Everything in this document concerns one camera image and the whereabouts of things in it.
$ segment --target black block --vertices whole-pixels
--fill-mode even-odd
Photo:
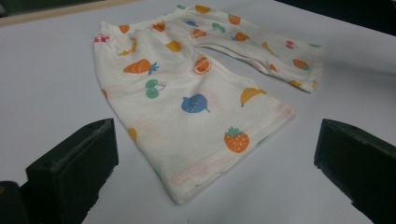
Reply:
[[[324,119],[315,165],[374,223],[396,223],[396,147]]]
[[[0,223],[29,224],[20,187],[12,181],[0,181]]]
[[[33,223],[80,224],[119,164],[113,119],[88,124],[26,168]]]

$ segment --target strawberry print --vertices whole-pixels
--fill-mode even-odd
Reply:
[[[133,73],[133,74],[141,74],[148,72],[151,75],[152,72],[157,71],[160,66],[157,63],[151,64],[151,62],[147,59],[142,59],[136,63],[131,63],[126,66],[123,70],[125,73]]]
[[[300,69],[302,69],[302,70],[304,70],[304,71],[309,70],[309,65],[308,65],[308,63],[306,63],[306,62],[304,62],[304,61],[294,59],[294,60],[293,60],[293,63],[294,63],[294,66],[296,66],[296,67],[298,67],[298,68],[300,68]]]
[[[239,23],[241,23],[241,18],[237,17],[235,15],[228,15],[228,21],[233,24],[233,25],[238,25]]]
[[[250,139],[247,134],[231,127],[224,135],[224,142],[232,152],[241,153],[248,148]]]

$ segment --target blue apple print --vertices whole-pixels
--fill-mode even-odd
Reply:
[[[184,21],[190,26],[199,27],[194,21]]]
[[[192,97],[183,97],[183,103],[181,104],[181,108],[188,113],[199,113],[203,110],[207,110],[207,100],[206,98],[198,93],[193,95]]]

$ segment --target orange fruit slice print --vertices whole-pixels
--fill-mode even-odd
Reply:
[[[120,25],[119,28],[123,34],[126,34],[129,31],[129,25]]]
[[[207,73],[212,67],[212,62],[210,62],[205,56],[201,56],[195,63],[193,71],[197,75],[203,75]]]
[[[224,135],[224,142],[232,152],[241,153],[248,148],[250,139],[247,134],[231,127]]]
[[[210,11],[210,7],[196,5],[195,10],[199,13],[206,14]]]
[[[191,37],[192,38],[198,38],[198,37],[201,37],[201,36],[207,36],[207,32],[202,31],[200,29],[196,29],[196,28],[191,30]]]

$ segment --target dark background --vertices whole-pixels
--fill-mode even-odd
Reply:
[[[276,0],[320,15],[396,35],[396,8],[391,0]]]

